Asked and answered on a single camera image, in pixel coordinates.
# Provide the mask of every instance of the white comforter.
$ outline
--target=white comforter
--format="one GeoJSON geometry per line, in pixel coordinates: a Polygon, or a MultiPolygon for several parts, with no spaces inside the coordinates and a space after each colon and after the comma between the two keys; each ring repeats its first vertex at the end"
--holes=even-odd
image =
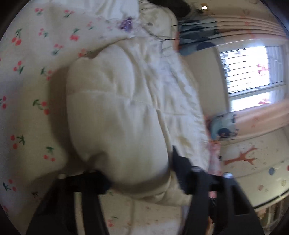
{"type": "Polygon", "coordinates": [[[189,196],[171,181],[168,156],[175,145],[207,170],[208,140],[193,77],[176,52],[166,54],[158,41],[134,37],[74,62],[66,87],[68,122],[78,154],[117,189],[185,205],[189,196]]]}

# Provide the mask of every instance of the bedsheet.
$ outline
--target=bedsheet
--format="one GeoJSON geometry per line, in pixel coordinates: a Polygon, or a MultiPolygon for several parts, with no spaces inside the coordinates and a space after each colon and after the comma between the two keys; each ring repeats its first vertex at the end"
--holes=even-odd
{"type": "MultiPolygon", "coordinates": [[[[69,137],[68,66],[122,39],[175,37],[177,21],[170,10],[131,0],[130,8],[116,13],[111,7],[115,2],[31,1],[0,42],[0,203],[21,234],[57,175],[79,174],[87,168],[69,137]],[[119,28],[128,16],[133,18],[132,32],[119,28]]],[[[169,63],[171,48],[171,41],[160,43],[169,63]]],[[[185,155],[187,142],[180,142],[185,155]]],[[[203,168],[208,161],[200,159],[203,168]]],[[[101,203],[111,234],[178,232],[180,207],[132,200],[113,190],[101,196],[101,203]]]]}

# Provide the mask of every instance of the cherry print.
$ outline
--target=cherry print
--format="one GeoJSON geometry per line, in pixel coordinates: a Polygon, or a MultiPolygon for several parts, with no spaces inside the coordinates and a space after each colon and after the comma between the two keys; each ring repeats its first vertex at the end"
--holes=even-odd
{"type": "Polygon", "coordinates": [[[71,14],[73,14],[74,13],[74,11],[70,11],[70,10],[65,10],[64,11],[64,13],[65,13],[65,16],[64,16],[64,18],[68,18],[71,14]]]}
{"type": "Polygon", "coordinates": [[[22,71],[23,71],[23,69],[24,69],[24,66],[21,66],[21,65],[22,65],[22,61],[19,61],[19,62],[17,63],[17,65],[18,65],[18,68],[17,68],[17,67],[14,67],[14,68],[13,68],[13,71],[14,71],[14,72],[18,71],[18,73],[21,74],[22,71]]]}
{"type": "Polygon", "coordinates": [[[48,115],[49,114],[49,109],[45,109],[45,110],[43,110],[43,112],[44,112],[45,115],[48,115]]]}
{"type": "Polygon", "coordinates": [[[19,39],[19,40],[15,43],[15,45],[16,45],[16,46],[19,46],[19,45],[21,44],[21,42],[22,42],[22,40],[19,39]]]}
{"type": "Polygon", "coordinates": [[[55,44],[54,45],[54,51],[52,52],[52,54],[55,56],[55,55],[58,55],[58,52],[63,48],[63,46],[59,46],[58,44],[55,44]]]}
{"type": "Polygon", "coordinates": [[[12,43],[15,43],[16,46],[19,46],[21,44],[21,31],[22,29],[17,29],[17,31],[15,32],[16,36],[11,40],[12,43]]]}
{"type": "Polygon", "coordinates": [[[44,30],[44,28],[41,28],[41,29],[40,29],[40,32],[38,33],[38,35],[39,35],[39,36],[43,35],[44,38],[46,38],[46,37],[48,36],[48,32],[46,32],[46,31],[44,30]]]}
{"type": "Polygon", "coordinates": [[[81,49],[81,52],[78,53],[78,57],[86,56],[87,54],[91,53],[91,50],[81,49]]]}
{"type": "Polygon", "coordinates": [[[75,28],[75,29],[73,30],[73,33],[72,33],[72,35],[70,36],[70,40],[71,40],[71,41],[78,41],[79,36],[76,34],[78,31],[79,31],[78,28],[75,28]]]}
{"type": "Polygon", "coordinates": [[[49,76],[49,75],[51,75],[52,73],[53,73],[52,70],[49,70],[49,71],[47,72],[47,71],[45,70],[45,67],[43,67],[43,68],[41,69],[40,75],[45,76],[46,79],[47,79],[47,81],[49,81],[49,80],[50,80],[50,76],[49,76]]]}

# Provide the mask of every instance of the bed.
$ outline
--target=bed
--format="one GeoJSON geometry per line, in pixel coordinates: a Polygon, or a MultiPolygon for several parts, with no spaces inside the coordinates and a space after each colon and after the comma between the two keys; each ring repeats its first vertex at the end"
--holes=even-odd
{"type": "MultiPolygon", "coordinates": [[[[66,78],[79,58],[93,58],[103,48],[133,37],[158,43],[169,64],[182,59],[174,51],[177,20],[173,13],[148,1],[35,0],[10,24],[0,41],[0,203],[16,229],[25,234],[29,222],[59,173],[80,174],[87,162],[79,158],[70,141],[66,111],[66,78]],[[132,18],[133,29],[121,29],[132,18]]],[[[177,145],[194,165],[209,168],[208,139],[197,96],[197,84],[185,63],[184,89],[193,96],[197,134],[168,135],[166,150],[177,145]],[[203,145],[192,154],[199,134],[203,145]]],[[[168,191],[181,195],[175,176],[168,191]]],[[[109,190],[101,196],[110,234],[177,234],[190,197],[164,202],[109,190]]]]}

